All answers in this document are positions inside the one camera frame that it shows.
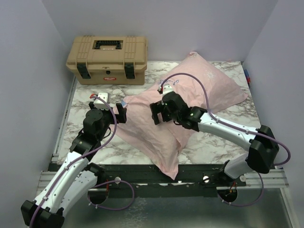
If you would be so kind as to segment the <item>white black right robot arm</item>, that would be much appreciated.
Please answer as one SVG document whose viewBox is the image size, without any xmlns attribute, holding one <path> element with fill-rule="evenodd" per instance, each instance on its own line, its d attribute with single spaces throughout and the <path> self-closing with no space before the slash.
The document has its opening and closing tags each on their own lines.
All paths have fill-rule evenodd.
<svg viewBox="0 0 304 228">
<path fill-rule="evenodd" d="M 175 92 L 169 92 L 162 100 L 151 103 L 150 109 L 155 125 L 160 123 L 158 116 L 161 115 L 164 122 L 174 121 L 185 129 L 213 134 L 246 151 L 238 158 L 224 163 L 218 174 L 218 180 L 224 186 L 230 185 L 247 172 L 267 174 L 274 165 L 279 146 L 268 126 L 252 128 L 227 120 L 221 121 L 209 114 L 206 109 L 189 107 Z"/>
</svg>

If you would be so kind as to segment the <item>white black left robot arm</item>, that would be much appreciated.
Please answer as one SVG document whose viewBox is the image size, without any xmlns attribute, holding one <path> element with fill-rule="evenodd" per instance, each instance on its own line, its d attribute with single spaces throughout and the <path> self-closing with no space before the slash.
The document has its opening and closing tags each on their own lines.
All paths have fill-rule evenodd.
<svg viewBox="0 0 304 228">
<path fill-rule="evenodd" d="M 21 206 L 24 222 L 30 228 L 60 228 L 75 203 L 91 188 L 106 181 L 102 168 L 91 163 L 100 150 L 110 125 L 126 123 L 126 108 L 116 104 L 114 114 L 108 104 L 90 102 L 83 129 L 73 140 L 67 157 L 53 179 L 34 200 Z"/>
</svg>

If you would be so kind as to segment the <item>pink purple printed pillowcase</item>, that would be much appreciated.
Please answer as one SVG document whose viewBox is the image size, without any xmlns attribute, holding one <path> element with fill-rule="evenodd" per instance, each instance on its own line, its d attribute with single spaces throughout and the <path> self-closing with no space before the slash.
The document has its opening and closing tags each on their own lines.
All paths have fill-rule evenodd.
<svg viewBox="0 0 304 228">
<path fill-rule="evenodd" d="M 123 99 L 126 123 L 118 124 L 116 134 L 147 155 L 162 173 L 175 179 L 178 174 L 178 153 L 194 131 L 172 121 L 155 124 L 150 105 L 160 103 L 162 110 L 186 117 L 191 107 L 205 109 L 210 106 L 211 111 L 216 113 L 246 98 L 247 94 L 233 79 L 197 52 L 190 52 L 152 87 Z"/>
</svg>

